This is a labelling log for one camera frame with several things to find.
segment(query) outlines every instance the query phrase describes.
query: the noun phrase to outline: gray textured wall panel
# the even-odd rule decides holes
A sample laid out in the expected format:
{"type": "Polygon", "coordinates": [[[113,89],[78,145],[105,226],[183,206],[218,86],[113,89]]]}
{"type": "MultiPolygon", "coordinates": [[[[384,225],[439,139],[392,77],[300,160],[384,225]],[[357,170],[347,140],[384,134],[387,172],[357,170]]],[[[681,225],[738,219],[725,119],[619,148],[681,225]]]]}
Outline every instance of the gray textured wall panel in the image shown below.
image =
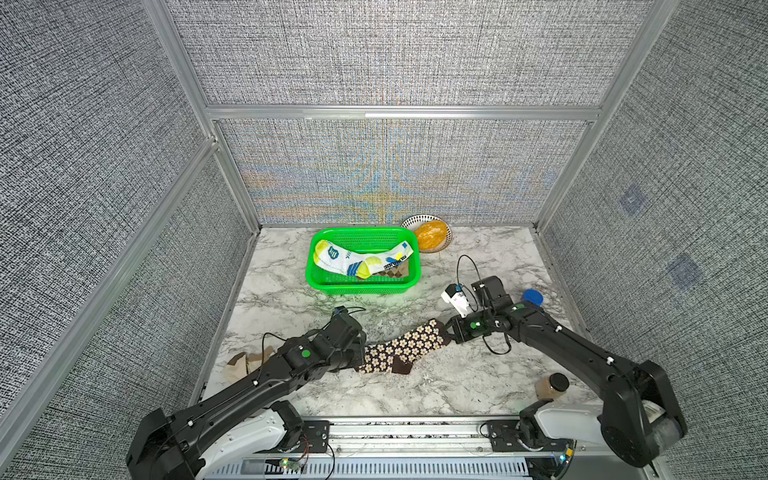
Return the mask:
{"type": "Polygon", "coordinates": [[[138,422],[192,394],[249,237],[209,160],[3,480],[129,478],[138,422]]]}
{"type": "Polygon", "coordinates": [[[651,0],[168,0],[212,104],[599,104],[651,0]]]}
{"type": "Polygon", "coordinates": [[[0,415],[202,135],[141,3],[3,2],[0,415]]]}
{"type": "Polygon", "coordinates": [[[768,5],[686,0],[545,232],[595,339],[670,374],[678,480],[765,478],[768,5]]]}
{"type": "Polygon", "coordinates": [[[582,121],[232,120],[264,223],[532,223],[582,121]]]}

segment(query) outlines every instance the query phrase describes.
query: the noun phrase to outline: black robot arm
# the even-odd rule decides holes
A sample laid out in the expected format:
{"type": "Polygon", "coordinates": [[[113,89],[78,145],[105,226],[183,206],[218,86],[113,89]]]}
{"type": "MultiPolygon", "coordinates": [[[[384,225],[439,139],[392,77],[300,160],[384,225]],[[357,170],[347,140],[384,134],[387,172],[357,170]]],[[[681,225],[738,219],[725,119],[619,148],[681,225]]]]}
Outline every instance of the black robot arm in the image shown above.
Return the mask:
{"type": "Polygon", "coordinates": [[[495,276],[472,284],[481,309],[455,316],[455,341],[463,343],[493,332],[509,335],[551,357],[573,372],[603,400],[598,417],[607,445],[626,463],[642,467],[687,433],[667,374],[659,365],[615,355],[573,333],[540,306],[513,302],[495,276]],[[664,409],[649,421],[644,400],[664,409]]]}
{"type": "MultiPolygon", "coordinates": [[[[126,463],[133,478],[193,479],[203,452],[249,415],[317,380],[326,372],[360,366],[366,334],[343,306],[322,328],[288,339],[258,370],[187,409],[168,417],[161,409],[144,417],[126,463]]],[[[285,445],[296,443],[301,421],[287,402],[271,408],[288,425],[285,445]]]]}

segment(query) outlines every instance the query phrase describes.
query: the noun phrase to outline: orange food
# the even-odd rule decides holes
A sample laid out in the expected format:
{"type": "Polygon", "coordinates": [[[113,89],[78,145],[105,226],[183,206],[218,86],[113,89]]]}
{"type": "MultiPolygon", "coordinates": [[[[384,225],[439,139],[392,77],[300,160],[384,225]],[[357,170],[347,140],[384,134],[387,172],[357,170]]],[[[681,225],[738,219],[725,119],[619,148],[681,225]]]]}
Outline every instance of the orange food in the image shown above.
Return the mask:
{"type": "Polygon", "coordinates": [[[416,229],[416,240],[419,242],[419,250],[431,250],[436,248],[448,236],[448,225],[440,220],[424,223],[416,229]]]}

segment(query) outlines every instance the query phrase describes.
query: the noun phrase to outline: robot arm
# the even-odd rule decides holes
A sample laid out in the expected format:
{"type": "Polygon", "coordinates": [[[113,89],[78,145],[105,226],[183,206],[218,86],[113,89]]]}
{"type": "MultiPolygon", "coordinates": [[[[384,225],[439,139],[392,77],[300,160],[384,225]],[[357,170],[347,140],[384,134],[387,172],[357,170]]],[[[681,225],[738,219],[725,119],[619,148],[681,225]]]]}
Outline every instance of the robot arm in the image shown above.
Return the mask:
{"type": "MultiPolygon", "coordinates": [[[[465,318],[454,316],[455,341],[463,343],[493,332],[509,335],[541,351],[582,379],[603,400],[597,420],[606,445],[626,463],[643,467],[687,433],[687,427],[665,371],[646,361],[640,365],[612,354],[564,328],[540,306],[514,303],[499,278],[472,284],[481,309],[465,318]],[[649,419],[648,406],[658,406],[649,419]]],[[[541,433],[535,410],[521,412],[528,441],[541,433]]],[[[568,438],[578,439],[578,432],[568,438]]]]}
{"type": "Polygon", "coordinates": [[[322,329],[288,339],[261,368],[209,399],[168,417],[161,409],[151,412],[128,451],[131,476],[192,480],[222,459],[217,452],[229,457],[239,452],[238,445],[251,452],[295,445],[301,418],[287,402],[272,403],[326,372],[361,365],[365,343],[360,324],[340,306],[322,329]],[[255,438],[261,443],[254,445],[255,438]],[[221,439],[233,444],[222,449],[221,439]]]}

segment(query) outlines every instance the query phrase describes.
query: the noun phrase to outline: jar lid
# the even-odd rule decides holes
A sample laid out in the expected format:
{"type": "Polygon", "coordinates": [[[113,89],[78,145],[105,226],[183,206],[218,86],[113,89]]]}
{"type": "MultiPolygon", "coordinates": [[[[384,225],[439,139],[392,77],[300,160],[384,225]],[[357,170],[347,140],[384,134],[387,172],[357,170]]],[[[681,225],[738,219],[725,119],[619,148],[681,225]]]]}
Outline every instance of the jar lid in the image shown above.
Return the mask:
{"type": "Polygon", "coordinates": [[[571,383],[568,381],[568,377],[562,373],[553,373],[549,376],[549,385],[558,392],[564,392],[568,390],[571,383]]]}

